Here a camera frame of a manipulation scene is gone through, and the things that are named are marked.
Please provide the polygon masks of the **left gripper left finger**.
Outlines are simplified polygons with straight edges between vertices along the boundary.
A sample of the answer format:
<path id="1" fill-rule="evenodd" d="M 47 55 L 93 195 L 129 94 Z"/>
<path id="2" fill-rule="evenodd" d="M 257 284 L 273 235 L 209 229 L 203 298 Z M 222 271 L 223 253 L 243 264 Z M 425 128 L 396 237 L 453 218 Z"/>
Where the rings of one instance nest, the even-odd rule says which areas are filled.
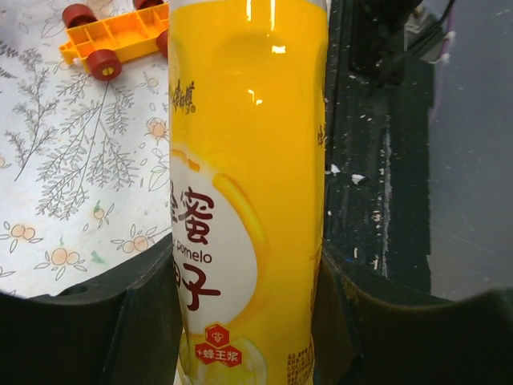
<path id="1" fill-rule="evenodd" d="M 59 295 L 1 295 L 3 384 L 171 384 L 182 320 L 172 237 Z"/>

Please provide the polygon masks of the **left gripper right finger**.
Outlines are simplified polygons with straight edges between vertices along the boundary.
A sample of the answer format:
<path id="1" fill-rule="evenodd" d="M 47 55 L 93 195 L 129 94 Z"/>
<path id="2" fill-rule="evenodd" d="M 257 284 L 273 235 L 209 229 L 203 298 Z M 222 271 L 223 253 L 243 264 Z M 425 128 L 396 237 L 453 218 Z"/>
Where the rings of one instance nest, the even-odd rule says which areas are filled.
<path id="1" fill-rule="evenodd" d="M 412 290 L 323 245 L 316 384 L 509 384 L 512 292 L 458 302 Z"/>

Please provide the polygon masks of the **yellow juice bottle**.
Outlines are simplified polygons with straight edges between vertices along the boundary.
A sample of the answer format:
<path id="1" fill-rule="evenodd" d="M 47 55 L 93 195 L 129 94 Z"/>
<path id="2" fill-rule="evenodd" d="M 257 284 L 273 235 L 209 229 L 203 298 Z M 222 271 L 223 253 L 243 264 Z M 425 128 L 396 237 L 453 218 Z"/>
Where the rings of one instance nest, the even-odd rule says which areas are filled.
<path id="1" fill-rule="evenodd" d="M 310 384 L 325 177 L 323 1 L 174 1 L 183 384 Z"/>

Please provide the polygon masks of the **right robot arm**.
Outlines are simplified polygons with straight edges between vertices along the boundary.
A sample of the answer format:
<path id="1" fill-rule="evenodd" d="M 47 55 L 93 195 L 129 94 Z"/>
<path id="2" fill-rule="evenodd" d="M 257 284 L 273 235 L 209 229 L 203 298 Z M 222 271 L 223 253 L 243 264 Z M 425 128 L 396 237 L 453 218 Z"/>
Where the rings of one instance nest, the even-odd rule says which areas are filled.
<path id="1" fill-rule="evenodd" d="M 376 87 L 396 87 L 408 58 L 421 58 L 442 39 L 455 2 L 441 15 L 421 1 L 355 1 L 351 12 L 349 69 Z"/>

